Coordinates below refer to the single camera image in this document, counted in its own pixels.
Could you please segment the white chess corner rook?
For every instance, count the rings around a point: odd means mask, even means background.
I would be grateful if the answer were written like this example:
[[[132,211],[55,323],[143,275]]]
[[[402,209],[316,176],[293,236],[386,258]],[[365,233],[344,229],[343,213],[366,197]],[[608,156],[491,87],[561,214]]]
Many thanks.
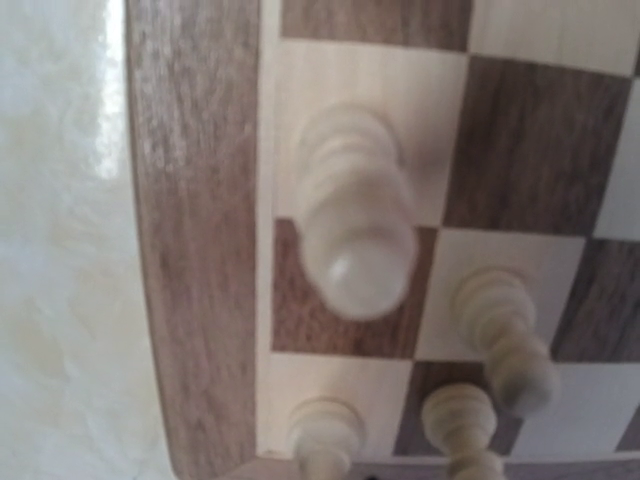
[[[290,415],[287,442],[301,479],[346,479],[366,441],[359,412],[334,398],[307,400]]]

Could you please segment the white chess knight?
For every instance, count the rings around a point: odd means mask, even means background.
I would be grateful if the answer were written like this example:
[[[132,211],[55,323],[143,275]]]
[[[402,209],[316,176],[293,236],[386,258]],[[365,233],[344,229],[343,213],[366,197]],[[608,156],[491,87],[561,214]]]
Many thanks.
[[[497,415],[483,389],[454,383],[433,391],[422,404],[421,422],[426,439],[448,459],[448,479],[506,477],[502,457],[490,448]]]

